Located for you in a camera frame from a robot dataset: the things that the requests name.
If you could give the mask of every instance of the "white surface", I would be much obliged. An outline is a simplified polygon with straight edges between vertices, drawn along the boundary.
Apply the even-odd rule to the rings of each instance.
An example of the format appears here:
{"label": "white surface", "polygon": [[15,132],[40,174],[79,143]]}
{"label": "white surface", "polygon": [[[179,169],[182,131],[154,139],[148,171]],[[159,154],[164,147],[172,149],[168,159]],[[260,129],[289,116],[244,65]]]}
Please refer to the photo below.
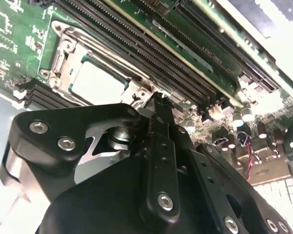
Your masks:
{"label": "white surface", "polygon": [[104,105],[119,103],[124,85],[90,62],[84,62],[72,91],[94,105]]}

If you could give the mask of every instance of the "motherboard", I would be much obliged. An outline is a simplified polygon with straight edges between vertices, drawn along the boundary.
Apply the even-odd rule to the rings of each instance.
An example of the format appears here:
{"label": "motherboard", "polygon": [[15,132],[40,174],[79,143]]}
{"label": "motherboard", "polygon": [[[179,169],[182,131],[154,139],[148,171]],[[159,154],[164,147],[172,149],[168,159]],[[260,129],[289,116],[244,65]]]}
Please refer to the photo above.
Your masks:
{"label": "motherboard", "polygon": [[139,109],[161,92],[237,168],[247,139],[265,141],[257,163],[283,155],[293,120],[291,77],[215,0],[0,0],[0,90],[24,109]]}

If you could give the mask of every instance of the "bolt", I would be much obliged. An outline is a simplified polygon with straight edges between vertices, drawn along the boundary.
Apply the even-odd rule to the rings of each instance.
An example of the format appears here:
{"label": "bolt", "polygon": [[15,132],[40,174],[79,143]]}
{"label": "bolt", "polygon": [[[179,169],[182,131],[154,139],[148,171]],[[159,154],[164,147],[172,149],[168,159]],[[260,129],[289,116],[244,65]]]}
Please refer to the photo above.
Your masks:
{"label": "bolt", "polygon": [[171,198],[167,194],[159,194],[157,200],[158,204],[166,211],[171,211],[174,207]]}
{"label": "bolt", "polygon": [[164,123],[161,117],[156,117],[157,121],[159,121],[160,123]]}
{"label": "bolt", "polygon": [[34,133],[43,134],[48,131],[48,126],[45,123],[36,121],[29,125],[29,129]]}
{"label": "bolt", "polygon": [[233,234],[239,233],[238,225],[236,225],[235,221],[230,216],[226,216],[224,218],[224,222],[226,227],[230,230],[231,233]]}
{"label": "bolt", "polygon": [[180,131],[181,133],[186,133],[186,130],[185,130],[183,127],[178,126],[178,129],[179,129],[179,131]]}
{"label": "bolt", "polygon": [[65,151],[72,151],[75,148],[75,142],[68,138],[68,137],[62,137],[58,141],[58,146]]}
{"label": "bolt", "polygon": [[213,149],[210,146],[206,146],[206,150],[209,153],[213,153]]}
{"label": "bolt", "polygon": [[274,224],[274,222],[272,222],[270,219],[266,220],[268,223],[268,226],[270,227],[270,229],[274,232],[277,233],[279,230],[277,228],[277,226]]}
{"label": "bolt", "polygon": [[289,233],[289,229],[287,226],[285,226],[285,224],[281,221],[278,222],[278,224],[280,225],[280,227],[286,232]]}
{"label": "bolt", "polygon": [[127,111],[129,114],[131,114],[132,116],[135,116],[136,115],[136,112],[132,109],[128,109]]}

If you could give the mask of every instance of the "expansion slot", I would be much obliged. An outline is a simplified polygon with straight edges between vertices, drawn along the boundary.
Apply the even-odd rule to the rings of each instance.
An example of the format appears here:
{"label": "expansion slot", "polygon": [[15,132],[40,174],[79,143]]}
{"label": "expansion slot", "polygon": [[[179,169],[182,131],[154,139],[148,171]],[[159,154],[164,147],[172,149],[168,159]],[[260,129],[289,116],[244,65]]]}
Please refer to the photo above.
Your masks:
{"label": "expansion slot", "polygon": [[77,19],[91,34],[96,35],[101,43],[120,55],[131,57],[134,64],[142,67],[142,70],[146,70],[146,67],[152,70],[150,74],[155,79],[173,84],[173,87],[194,103],[200,103],[206,96],[218,94],[197,73],[105,3],[68,0],[55,3],[66,14]]}
{"label": "expansion slot", "polygon": [[267,92],[270,93],[279,88],[276,82],[259,69],[258,65],[255,65],[243,50],[237,48],[232,39],[222,33],[215,23],[204,17],[205,14],[192,2],[180,0],[175,5],[174,11],[215,44],[219,50],[227,53],[232,62],[241,67],[246,75]]}

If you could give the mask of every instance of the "electronic component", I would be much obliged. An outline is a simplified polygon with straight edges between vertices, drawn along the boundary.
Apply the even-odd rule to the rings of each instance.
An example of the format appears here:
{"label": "electronic component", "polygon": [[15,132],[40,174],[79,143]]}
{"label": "electronic component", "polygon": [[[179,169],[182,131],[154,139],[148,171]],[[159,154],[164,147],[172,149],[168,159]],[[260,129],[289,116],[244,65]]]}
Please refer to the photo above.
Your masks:
{"label": "electronic component", "polygon": [[214,146],[221,146],[228,141],[229,132],[226,128],[222,127],[211,135],[212,144]]}
{"label": "electronic component", "polygon": [[224,117],[223,110],[221,109],[221,105],[214,105],[208,110],[209,116],[214,120],[221,120]]}
{"label": "electronic component", "polygon": [[244,122],[250,122],[254,120],[254,115],[250,107],[244,107],[241,111],[241,115]]}
{"label": "electronic component", "polygon": [[228,143],[228,141],[226,141],[221,145],[221,150],[228,151],[228,149],[229,149],[229,143]]}
{"label": "electronic component", "polygon": [[195,132],[195,121],[192,119],[187,121],[186,130],[188,133],[194,133]]}
{"label": "electronic component", "polygon": [[244,123],[243,119],[242,119],[242,115],[239,112],[236,112],[232,115],[232,125],[233,127],[237,128],[242,126]]}
{"label": "electronic component", "polygon": [[229,149],[235,148],[235,137],[233,134],[228,135],[228,147],[229,147]]}
{"label": "electronic component", "polygon": [[283,133],[281,129],[277,128],[273,131],[273,137],[277,144],[283,144]]}
{"label": "electronic component", "polygon": [[264,139],[267,137],[266,126],[264,123],[260,122],[257,124],[257,133],[258,137]]}

